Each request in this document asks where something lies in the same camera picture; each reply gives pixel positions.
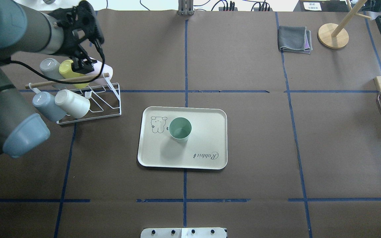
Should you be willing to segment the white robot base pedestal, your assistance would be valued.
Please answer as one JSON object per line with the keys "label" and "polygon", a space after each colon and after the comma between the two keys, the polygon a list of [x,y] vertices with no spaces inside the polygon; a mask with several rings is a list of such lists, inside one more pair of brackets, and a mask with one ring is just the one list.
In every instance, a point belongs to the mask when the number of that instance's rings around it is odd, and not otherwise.
{"label": "white robot base pedestal", "polygon": [[145,228],[141,238],[227,238],[228,232],[222,227],[177,227]]}

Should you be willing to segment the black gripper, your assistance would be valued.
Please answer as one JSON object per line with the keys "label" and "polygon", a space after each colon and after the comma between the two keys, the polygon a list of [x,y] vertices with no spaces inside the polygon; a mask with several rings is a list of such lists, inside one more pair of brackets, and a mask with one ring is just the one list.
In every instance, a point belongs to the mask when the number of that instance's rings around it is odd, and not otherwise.
{"label": "black gripper", "polygon": [[88,16],[87,10],[83,9],[56,9],[50,12],[50,16],[55,18],[55,26],[62,29],[63,40],[61,45],[56,47],[52,55],[67,56],[73,60],[71,69],[73,72],[88,74],[94,71],[94,58],[87,58],[87,53],[81,46],[85,38],[80,38],[78,31],[84,28],[82,19]]}

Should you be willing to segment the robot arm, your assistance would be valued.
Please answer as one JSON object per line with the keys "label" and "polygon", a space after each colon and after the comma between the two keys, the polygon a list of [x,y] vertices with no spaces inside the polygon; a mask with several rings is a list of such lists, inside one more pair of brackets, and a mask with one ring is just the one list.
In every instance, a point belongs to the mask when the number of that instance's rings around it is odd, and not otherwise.
{"label": "robot arm", "polygon": [[100,55],[105,39],[91,4],[85,0],[69,9],[48,14],[13,0],[0,0],[0,155],[18,158],[50,136],[50,131],[33,106],[19,93],[1,67],[11,63],[16,52],[67,56],[73,70],[89,73],[91,58],[81,46],[92,42]]}

